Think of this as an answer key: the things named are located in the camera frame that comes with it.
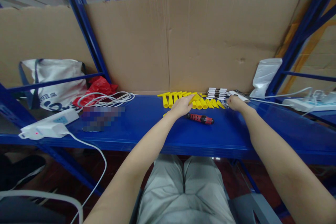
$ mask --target power strip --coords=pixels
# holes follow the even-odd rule
[[[302,112],[336,110],[336,102],[323,103],[318,101],[315,106],[314,101],[303,101],[300,99],[285,99],[282,104],[290,105],[293,109]]]
[[[43,137],[62,138],[67,132],[65,125],[77,120],[78,113],[74,109],[67,109],[21,129],[19,137],[22,139],[39,140]]]

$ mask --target yellow plastic part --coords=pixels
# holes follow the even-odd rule
[[[209,108],[214,109],[214,106],[211,104],[209,99],[206,99],[205,102],[206,102],[206,104],[208,105]]]
[[[200,101],[195,101],[195,103],[196,103],[197,109],[202,109],[203,108]]]
[[[211,104],[212,104],[215,108],[219,109],[219,107],[218,107],[217,102],[216,102],[215,99],[211,99],[210,102],[211,102]]]
[[[168,101],[167,101],[167,95],[169,95],[169,94],[170,94],[170,92],[158,95],[159,97],[162,97],[162,102],[163,102],[163,107],[164,108],[168,108],[168,106],[169,106]]]
[[[222,109],[225,109],[224,106],[223,106],[223,104],[222,104],[219,100],[217,100],[217,105],[218,105],[219,107],[221,107]]]
[[[178,98],[179,98],[179,99],[182,98],[183,95],[186,94],[186,93],[187,93],[187,91],[184,91],[184,92],[180,93],[180,94],[178,95]]]
[[[199,100],[200,100],[200,102],[201,102],[201,104],[202,104],[203,109],[207,109],[207,108],[208,108],[208,105],[207,105],[207,103],[203,100],[203,98],[201,97]]]
[[[190,100],[189,104],[192,102],[195,102],[197,100],[199,100],[201,97],[198,95],[198,93],[192,93],[194,94],[194,97]]]
[[[177,92],[176,94],[174,94],[174,103],[177,101],[177,99],[178,99],[177,96],[178,96],[180,93],[182,93],[182,91]]]
[[[175,94],[176,92],[174,92],[174,93],[170,93],[169,95],[168,95],[168,107],[169,108],[172,108],[172,106],[174,105],[174,102],[173,102],[173,94]]]

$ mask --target forearm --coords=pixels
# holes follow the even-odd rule
[[[85,223],[128,223],[143,178],[176,121],[169,112],[138,142],[122,163]]]
[[[176,120],[177,118],[168,112],[165,117],[143,136],[129,153],[118,172],[127,173],[132,177],[143,177],[159,155],[167,135]]]
[[[296,152],[253,108],[249,107],[242,114],[252,145],[294,220],[334,223],[335,199]]]

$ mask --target person's right hand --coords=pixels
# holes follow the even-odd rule
[[[230,96],[227,103],[229,104],[229,107],[231,109],[233,109],[234,111],[238,111],[240,113],[250,108],[250,106],[248,106],[238,96]]]

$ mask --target packaging bag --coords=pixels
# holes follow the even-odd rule
[[[263,59],[259,62],[257,71],[253,79],[254,90],[250,97],[263,97],[266,90],[273,80],[274,75],[282,64],[281,58]]]
[[[56,81],[60,79],[83,76],[84,63],[72,59],[29,59],[19,63],[19,72],[23,85],[28,80],[22,69],[22,64],[31,70],[34,83]],[[78,110],[73,101],[83,96],[87,90],[85,79],[41,87],[25,92],[30,109],[39,107],[49,111],[62,111],[69,108]]]

